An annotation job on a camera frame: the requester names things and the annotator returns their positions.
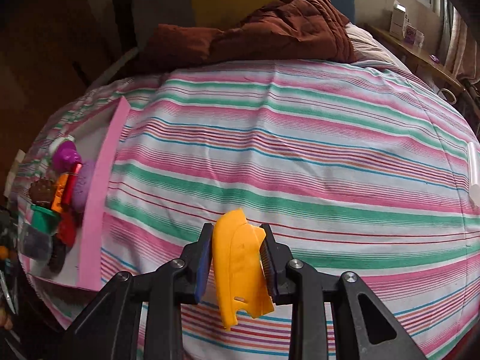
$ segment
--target hand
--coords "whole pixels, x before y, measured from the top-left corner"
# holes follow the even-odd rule
[[[10,330],[14,327],[14,324],[11,323],[11,319],[4,307],[0,307],[0,327],[4,327],[6,330]]]

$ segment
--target transparent plastic container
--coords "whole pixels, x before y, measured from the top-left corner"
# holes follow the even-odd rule
[[[18,238],[18,251],[31,259],[47,263],[52,255],[52,237],[25,223]]]

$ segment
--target bed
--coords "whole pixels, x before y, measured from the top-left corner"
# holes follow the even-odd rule
[[[12,197],[20,223],[52,140],[124,96],[131,110],[105,201],[103,283],[156,269],[204,222],[241,207],[251,223],[271,223],[295,258],[358,272],[429,359],[444,358],[478,321],[480,209],[468,196],[466,144],[480,145],[455,109],[385,54],[353,64],[233,61],[92,88],[52,115],[21,165]],[[30,279],[67,327],[84,304]],[[220,326],[211,275],[201,304],[182,308],[186,355],[288,355],[289,307],[238,319],[230,332]]]

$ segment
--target brown blanket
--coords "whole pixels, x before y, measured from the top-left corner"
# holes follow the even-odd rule
[[[151,73],[252,59],[351,63],[356,59],[348,22],[330,0],[275,0],[226,31],[159,24],[137,68]]]

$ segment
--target white box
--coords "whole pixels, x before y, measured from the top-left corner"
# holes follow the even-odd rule
[[[407,9],[395,0],[390,23],[390,35],[402,41],[405,38],[408,22]]]

